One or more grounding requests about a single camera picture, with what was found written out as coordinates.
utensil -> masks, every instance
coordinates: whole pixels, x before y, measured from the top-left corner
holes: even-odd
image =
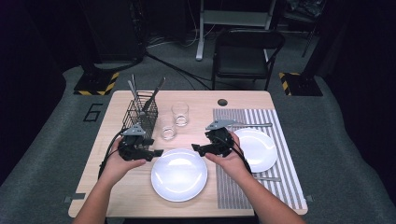
[[[280,177],[254,177],[257,180],[267,180],[267,181],[275,181],[275,182],[281,182],[282,179]]]
[[[272,127],[272,123],[262,123],[262,124],[244,124],[244,123],[234,123],[228,126],[234,127]]]
[[[143,112],[146,112],[149,109],[149,106],[151,105],[151,102],[155,99],[155,95],[160,91],[161,87],[163,86],[163,83],[165,82],[165,77],[160,82],[160,85],[155,88],[154,93],[152,93],[152,96],[145,102],[145,105],[143,106]]]
[[[134,74],[132,74],[132,82],[130,80],[128,80],[128,84],[129,84],[129,88],[131,89],[132,94],[134,95],[134,99],[136,101],[137,113],[139,114],[140,117],[146,115],[140,108],[140,98],[139,98],[139,95],[137,94],[136,85],[134,82]]]

striped placemat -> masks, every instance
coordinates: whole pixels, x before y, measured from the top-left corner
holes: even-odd
[[[238,122],[246,124],[273,123],[272,127],[255,128],[270,136],[277,149],[277,161],[275,165],[262,173],[254,174],[261,177],[280,177],[281,182],[264,181],[262,184],[269,189],[277,198],[287,204],[292,209],[307,209],[303,191],[300,186],[293,162],[290,157],[285,136],[279,124],[276,111],[274,109],[214,109],[214,119],[236,119]],[[225,174],[220,166],[216,167],[218,207],[219,209],[250,209],[243,191]]]

dark curtain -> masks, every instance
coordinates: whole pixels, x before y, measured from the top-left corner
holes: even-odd
[[[325,80],[350,138],[396,204],[395,10],[392,1],[357,2],[333,72]]]
[[[101,62],[80,0],[22,1],[53,59],[63,72],[81,64],[78,60],[81,55],[78,54],[83,54],[92,63]],[[76,29],[78,39],[84,44],[82,52],[76,48],[70,25]]]
[[[21,0],[0,3],[0,183],[59,103],[62,71]]]

black chair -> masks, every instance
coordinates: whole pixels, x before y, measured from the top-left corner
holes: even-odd
[[[230,29],[216,39],[213,57],[212,90],[216,77],[266,79],[268,89],[276,55],[285,37],[277,31],[258,29]]]
[[[291,6],[290,2],[287,0],[280,1],[279,4],[283,5],[283,8],[281,9],[281,18],[283,18],[289,25],[300,26],[302,29],[309,32],[307,36],[308,40],[302,56],[304,57],[311,43],[312,37],[317,31],[320,17],[323,13],[324,7],[326,6],[326,0],[315,2],[300,0],[291,2],[300,3],[295,6]]]

human hand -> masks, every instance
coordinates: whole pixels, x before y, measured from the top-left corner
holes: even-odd
[[[102,172],[99,180],[105,181],[107,184],[114,186],[119,182],[128,171],[139,167],[146,163],[146,160],[125,161],[117,151],[121,137],[114,141],[110,151],[110,156],[107,159],[105,170]]]
[[[243,155],[243,150],[242,148],[239,147],[240,146],[239,137],[235,133],[231,133],[231,132],[230,135],[234,140],[233,147]],[[244,162],[234,151],[232,151],[225,158],[216,156],[212,153],[206,153],[205,157],[208,160],[213,161],[214,163],[220,165],[225,171],[225,173],[227,173],[227,175],[235,181],[245,178],[246,175],[250,175],[250,173],[245,167]]]

